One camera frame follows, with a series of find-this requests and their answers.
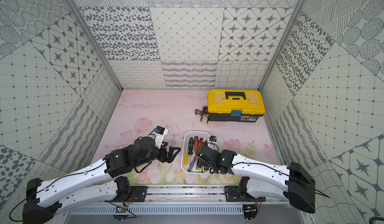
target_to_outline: blue latch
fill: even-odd
[[[231,116],[239,117],[239,116],[241,116],[242,113],[243,113],[243,111],[232,111]]]

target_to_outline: yellow screwdriver handle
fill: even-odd
[[[185,154],[184,165],[188,165],[188,152]]]

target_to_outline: pink floral tabletop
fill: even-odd
[[[217,137],[221,150],[233,150],[252,159],[279,164],[263,117],[256,123],[200,123],[195,109],[206,106],[208,91],[124,90],[108,123],[93,162],[112,150],[120,149],[147,136],[156,126],[169,130],[164,141],[181,147],[184,136],[200,130]],[[239,177],[230,174],[187,174],[181,169],[182,151],[172,163],[154,161],[142,173],[126,176],[131,184],[237,184]]]

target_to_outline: green screwdriver handle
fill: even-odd
[[[188,155],[192,155],[192,149],[193,149],[193,144],[195,143],[194,139],[191,137],[188,142]]]

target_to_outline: purple screwdriver handle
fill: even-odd
[[[195,165],[195,162],[196,162],[196,156],[193,158],[191,164],[189,165],[188,172],[191,172],[192,167]]]

